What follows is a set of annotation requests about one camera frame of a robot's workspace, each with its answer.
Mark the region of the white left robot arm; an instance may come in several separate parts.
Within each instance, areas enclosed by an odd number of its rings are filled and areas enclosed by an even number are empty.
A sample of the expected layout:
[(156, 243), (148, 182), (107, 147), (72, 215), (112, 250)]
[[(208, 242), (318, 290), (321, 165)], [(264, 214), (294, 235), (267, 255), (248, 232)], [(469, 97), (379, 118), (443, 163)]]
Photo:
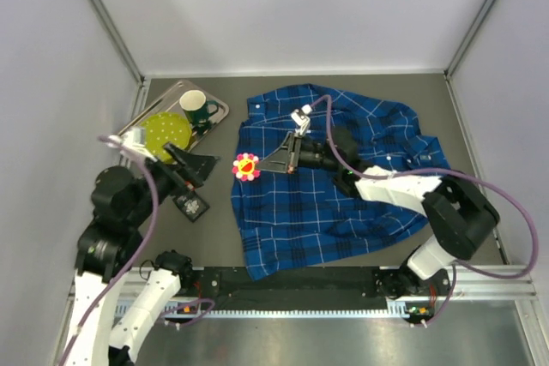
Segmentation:
[(191, 259), (166, 251), (154, 261), (142, 291), (120, 320), (115, 311), (124, 283), (138, 255), (154, 233), (161, 203), (184, 201), (182, 212), (196, 221), (209, 208), (196, 193), (215, 168), (218, 157), (188, 153), (164, 145), (174, 158), (169, 165), (142, 144), (120, 136), (102, 136), (141, 169), (136, 177), (124, 166), (103, 170), (95, 180), (93, 218), (77, 242), (75, 299), (61, 365), (133, 365), (167, 303), (194, 280)]

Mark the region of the pink flower brooch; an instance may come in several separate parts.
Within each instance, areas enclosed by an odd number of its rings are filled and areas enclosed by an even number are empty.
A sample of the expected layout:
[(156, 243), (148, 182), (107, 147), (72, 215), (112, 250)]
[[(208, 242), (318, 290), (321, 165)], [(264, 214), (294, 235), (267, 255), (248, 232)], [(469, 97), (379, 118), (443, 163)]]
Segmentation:
[(232, 163), (232, 174), (242, 182), (252, 182), (260, 177), (257, 168), (259, 158), (253, 153), (240, 153)]

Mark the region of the silver maple leaf brooch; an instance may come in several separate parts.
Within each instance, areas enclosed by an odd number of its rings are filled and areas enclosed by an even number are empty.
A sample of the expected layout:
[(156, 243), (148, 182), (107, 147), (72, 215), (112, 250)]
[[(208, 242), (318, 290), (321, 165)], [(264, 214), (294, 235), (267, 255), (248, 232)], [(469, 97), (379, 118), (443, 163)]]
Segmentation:
[(184, 204), (184, 212), (189, 215), (196, 215), (200, 208), (200, 202), (197, 200), (187, 200)]

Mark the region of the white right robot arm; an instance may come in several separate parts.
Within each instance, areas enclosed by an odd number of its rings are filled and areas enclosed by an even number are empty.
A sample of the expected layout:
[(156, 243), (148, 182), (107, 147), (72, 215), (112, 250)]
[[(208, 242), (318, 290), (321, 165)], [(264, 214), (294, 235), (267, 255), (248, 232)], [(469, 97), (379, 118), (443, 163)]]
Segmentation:
[(392, 178), (388, 170), (360, 158), (358, 143), (341, 127), (333, 128), (325, 143), (290, 132), (257, 167), (285, 174), (300, 168), (331, 171), (335, 187), (347, 197), (402, 207), (427, 218), (431, 237), (399, 268), (377, 273), (377, 287), (386, 297), (417, 294), (445, 266), (470, 260), (500, 221), (494, 206), (469, 181), (453, 176)]

